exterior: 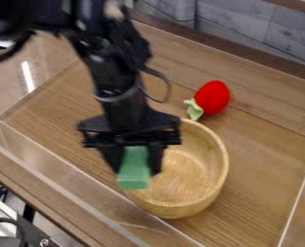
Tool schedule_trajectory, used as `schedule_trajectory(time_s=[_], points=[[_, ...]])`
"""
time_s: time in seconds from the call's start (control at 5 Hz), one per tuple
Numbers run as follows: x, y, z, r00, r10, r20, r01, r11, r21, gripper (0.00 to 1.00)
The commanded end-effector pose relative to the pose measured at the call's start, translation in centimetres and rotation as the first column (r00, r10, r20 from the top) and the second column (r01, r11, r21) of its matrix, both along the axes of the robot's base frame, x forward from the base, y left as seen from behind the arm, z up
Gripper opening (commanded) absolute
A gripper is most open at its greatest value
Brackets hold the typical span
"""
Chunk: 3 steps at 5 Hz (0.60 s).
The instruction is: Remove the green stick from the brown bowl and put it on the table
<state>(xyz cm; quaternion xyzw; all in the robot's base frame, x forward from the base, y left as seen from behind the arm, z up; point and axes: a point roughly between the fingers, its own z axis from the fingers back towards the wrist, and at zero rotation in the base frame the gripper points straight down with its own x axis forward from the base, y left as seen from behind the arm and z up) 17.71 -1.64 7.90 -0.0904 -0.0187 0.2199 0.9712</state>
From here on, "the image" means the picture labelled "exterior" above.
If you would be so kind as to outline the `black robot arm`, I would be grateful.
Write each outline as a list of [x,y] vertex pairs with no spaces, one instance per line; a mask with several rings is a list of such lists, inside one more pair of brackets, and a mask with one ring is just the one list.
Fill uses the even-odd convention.
[[142,148],[151,176],[162,172],[164,150],[180,143],[179,117],[148,105],[142,74],[167,77],[147,66],[150,43],[134,27],[122,0],[0,0],[0,63],[20,52],[38,32],[63,36],[94,81],[103,114],[78,122],[83,145],[99,150],[119,173],[131,147]]

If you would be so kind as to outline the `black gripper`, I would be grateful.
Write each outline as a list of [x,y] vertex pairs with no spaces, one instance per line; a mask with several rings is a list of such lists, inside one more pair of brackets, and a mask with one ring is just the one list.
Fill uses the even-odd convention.
[[103,159],[115,174],[119,173],[124,148],[148,146],[151,175],[162,172],[164,146],[180,144],[180,119],[150,107],[140,88],[131,87],[118,96],[94,90],[103,114],[84,119],[76,125],[86,148],[100,148]]

